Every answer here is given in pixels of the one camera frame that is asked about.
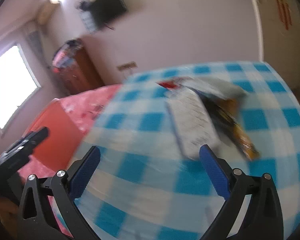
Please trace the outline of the person's hand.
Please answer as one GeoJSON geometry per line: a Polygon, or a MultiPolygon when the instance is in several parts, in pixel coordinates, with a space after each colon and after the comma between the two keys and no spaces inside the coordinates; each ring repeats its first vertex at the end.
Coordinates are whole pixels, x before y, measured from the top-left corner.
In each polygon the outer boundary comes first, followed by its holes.
{"type": "Polygon", "coordinates": [[[18,205],[0,196],[0,221],[13,239],[17,239],[18,205]]]}

